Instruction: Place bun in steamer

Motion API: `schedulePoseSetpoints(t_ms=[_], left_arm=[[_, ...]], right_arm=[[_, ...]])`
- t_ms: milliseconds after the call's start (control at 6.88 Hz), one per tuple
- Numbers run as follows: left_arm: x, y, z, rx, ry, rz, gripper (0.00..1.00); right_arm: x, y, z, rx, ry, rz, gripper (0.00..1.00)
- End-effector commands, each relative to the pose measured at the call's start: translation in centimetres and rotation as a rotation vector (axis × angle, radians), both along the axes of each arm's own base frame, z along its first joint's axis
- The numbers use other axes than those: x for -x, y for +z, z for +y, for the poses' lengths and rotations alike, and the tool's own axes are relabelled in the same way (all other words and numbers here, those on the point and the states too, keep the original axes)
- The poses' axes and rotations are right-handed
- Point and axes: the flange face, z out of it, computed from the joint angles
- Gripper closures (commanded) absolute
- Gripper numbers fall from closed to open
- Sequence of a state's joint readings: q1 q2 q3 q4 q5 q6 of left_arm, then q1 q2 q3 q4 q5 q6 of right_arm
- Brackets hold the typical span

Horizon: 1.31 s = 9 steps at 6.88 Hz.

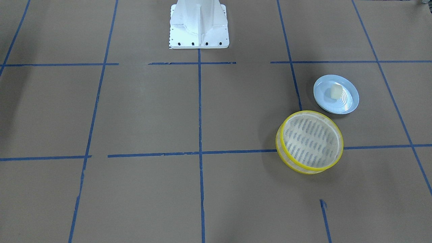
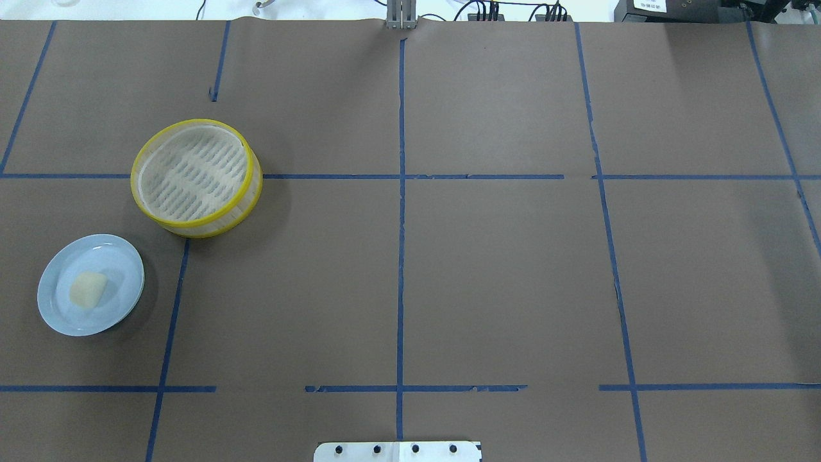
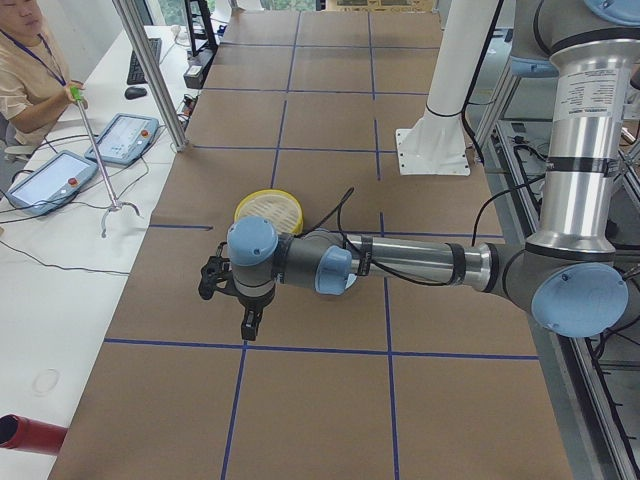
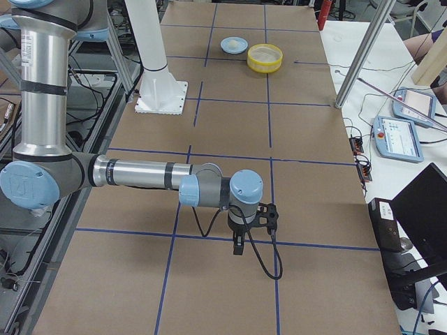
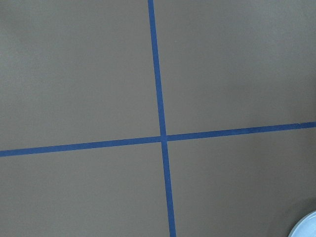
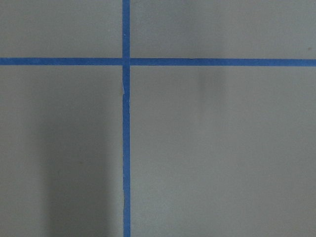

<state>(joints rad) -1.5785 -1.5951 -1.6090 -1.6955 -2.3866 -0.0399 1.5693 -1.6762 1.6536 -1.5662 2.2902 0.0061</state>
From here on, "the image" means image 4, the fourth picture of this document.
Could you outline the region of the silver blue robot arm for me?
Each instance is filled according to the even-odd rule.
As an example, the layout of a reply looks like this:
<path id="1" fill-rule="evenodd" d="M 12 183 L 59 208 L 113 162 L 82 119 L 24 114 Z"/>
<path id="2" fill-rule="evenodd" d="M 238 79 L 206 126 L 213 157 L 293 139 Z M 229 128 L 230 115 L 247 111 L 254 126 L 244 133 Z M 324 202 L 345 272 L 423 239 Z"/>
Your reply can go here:
<path id="1" fill-rule="evenodd" d="M 227 211 L 233 252 L 242 254 L 261 215 L 263 180 L 256 172 L 225 178 L 212 163 L 124 161 L 67 147 L 69 44 L 87 34 L 108 38 L 107 3 L 13 1 L 12 18 L 21 31 L 22 139 L 1 171 L 3 194 L 19 207 L 42 209 L 89 186 L 174 190 L 184 206 Z"/>

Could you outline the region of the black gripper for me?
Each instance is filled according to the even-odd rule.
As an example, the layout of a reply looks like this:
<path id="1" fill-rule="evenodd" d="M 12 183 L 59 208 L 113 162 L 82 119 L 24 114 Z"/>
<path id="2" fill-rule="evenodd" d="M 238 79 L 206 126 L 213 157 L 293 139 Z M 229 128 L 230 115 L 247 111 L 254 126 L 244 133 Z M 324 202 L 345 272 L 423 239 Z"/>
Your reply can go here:
<path id="1" fill-rule="evenodd" d="M 233 254 L 242 255 L 244 252 L 244 238 L 247 233 L 247 227 L 245 224 L 239 224 L 233 221 L 229 221 L 228 226 L 233 231 Z"/>

